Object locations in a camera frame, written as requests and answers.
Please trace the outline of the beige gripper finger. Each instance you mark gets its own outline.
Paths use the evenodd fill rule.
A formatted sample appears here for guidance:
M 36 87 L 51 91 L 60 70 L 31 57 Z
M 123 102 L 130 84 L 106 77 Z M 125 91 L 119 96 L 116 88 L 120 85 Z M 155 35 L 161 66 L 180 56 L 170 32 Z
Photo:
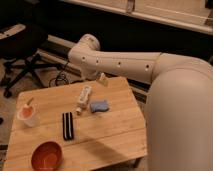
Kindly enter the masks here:
M 97 78 L 97 82 L 100 83 L 103 86 L 107 86 L 108 85 L 108 77 L 104 73 L 101 73 Z

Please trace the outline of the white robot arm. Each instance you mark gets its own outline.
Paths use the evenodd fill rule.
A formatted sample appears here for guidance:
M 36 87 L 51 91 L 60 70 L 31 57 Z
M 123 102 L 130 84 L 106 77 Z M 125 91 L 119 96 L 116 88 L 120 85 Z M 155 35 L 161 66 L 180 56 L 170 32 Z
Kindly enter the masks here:
M 86 34 L 69 60 L 87 78 L 98 72 L 150 85 L 146 104 L 149 171 L 213 171 L 213 66 L 161 52 L 103 52 Z

